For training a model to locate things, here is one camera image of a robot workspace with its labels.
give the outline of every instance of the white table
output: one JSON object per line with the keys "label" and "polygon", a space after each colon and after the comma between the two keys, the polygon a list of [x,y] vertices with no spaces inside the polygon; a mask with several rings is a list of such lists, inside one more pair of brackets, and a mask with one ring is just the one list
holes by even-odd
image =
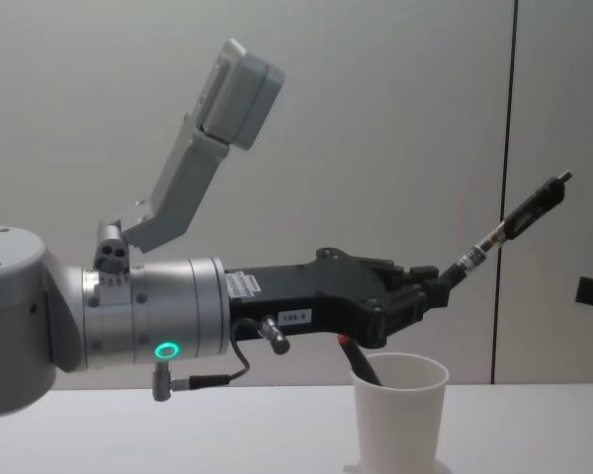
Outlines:
{"label": "white table", "polygon": [[[593,473],[593,385],[448,387],[453,474]],[[0,474],[358,472],[353,389],[51,392],[0,419]]]}

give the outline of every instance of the silver cylindrical joint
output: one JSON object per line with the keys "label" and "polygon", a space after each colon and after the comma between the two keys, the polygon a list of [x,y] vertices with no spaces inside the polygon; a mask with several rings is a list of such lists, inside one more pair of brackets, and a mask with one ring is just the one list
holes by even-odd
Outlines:
{"label": "silver cylindrical joint", "polygon": [[43,291],[43,241],[0,227],[0,416],[41,398],[55,380]]}
{"label": "silver cylindrical joint", "polygon": [[155,363],[224,354],[230,328],[218,259],[84,272],[88,366]]}

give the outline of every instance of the white paper cup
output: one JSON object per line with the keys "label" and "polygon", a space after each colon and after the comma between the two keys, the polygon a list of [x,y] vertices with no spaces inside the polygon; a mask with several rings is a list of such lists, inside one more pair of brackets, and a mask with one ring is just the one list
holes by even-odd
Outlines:
{"label": "white paper cup", "polygon": [[448,370],[421,355],[368,360],[382,387],[352,372],[363,474],[433,474]]}

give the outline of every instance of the black cable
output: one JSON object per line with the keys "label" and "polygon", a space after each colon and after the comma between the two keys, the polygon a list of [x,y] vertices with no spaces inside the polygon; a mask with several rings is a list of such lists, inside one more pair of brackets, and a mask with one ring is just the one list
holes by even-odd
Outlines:
{"label": "black cable", "polygon": [[254,319],[250,318],[239,318],[237,321],[235,321],[230,327],[230,343],[233,346],[233,351],[235,352],[235,355],[237,356],[237,358],[239,358],[244,367],[241,370],[238,370],[235,373],[231,374],[222,373],[218,375],[192,375],[189,377],[188,389],[198,390],[200,388],[211,388],[229,385],[231,381],[248,373],[248,370],[250,370],[250,362],[243,354],[241,348],[239,347],[239,344],[237,343],[237,331],[242,327],[247,327],[254,331],[259,331],[261,329],[261,326],[262,324],[260,322],[257,322]]}
{"label": "black cable", "polygon": [[245,375],[248,372],[248,370],[250,370],[250,362],[248,361],[244,353],[241,351],[241,349],[239,348],[239,344],[237,343],[237,330],[239,330],[239,328],[241,327],[248,327],[250,329],[253,329],[254,331],[259,331],[261,329],[261,323],[251,318],[239,318],[230,327],[230,344],[233,346],[233,352],[244,365],[244,368],[229,375],[229,380],[239,378],[242,375]]}

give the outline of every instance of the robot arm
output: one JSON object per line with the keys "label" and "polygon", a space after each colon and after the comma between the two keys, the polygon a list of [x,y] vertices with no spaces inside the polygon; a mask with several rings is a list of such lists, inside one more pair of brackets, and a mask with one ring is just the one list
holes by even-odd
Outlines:
{"label": "robot arm", "polygon": [[[248,149],[284,81],[276,67],[230,40],[185,115],[147,199],[103,220],[94,269],[67,267],[36,235],[0,227],[0,415],[38,400],[65,372],[154,363],[154,398],[227,384],[249,365],[237,341],[264,338],[277,354],[288,337],[332,332],[365,348],[448,305],[450,291],[493,247],[515,238],[564,197],[552,178],[444,274],[319,249],[313,262],[227,271],[219,259],[133,266],[183,234],[231,144]],[[231,375],[172,380],[169,360],[217,356],[229,345],[244,363]]]}

